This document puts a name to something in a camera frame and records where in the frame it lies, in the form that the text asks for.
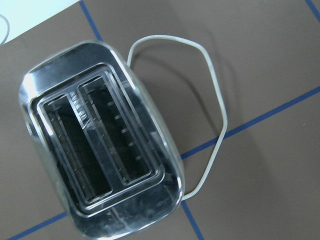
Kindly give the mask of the cream silver toaster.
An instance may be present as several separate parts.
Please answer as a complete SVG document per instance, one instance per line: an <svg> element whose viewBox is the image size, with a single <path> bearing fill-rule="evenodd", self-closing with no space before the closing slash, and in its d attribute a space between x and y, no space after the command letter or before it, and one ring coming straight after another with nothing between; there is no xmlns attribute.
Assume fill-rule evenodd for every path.
<svg viewBox="0 0 320 240"><path fill-rule="evenodd" d="M118 51L82 41L22 79L18 102L63 208L90 240L116 240L174 212L182 159L144 85Z"/></svg>

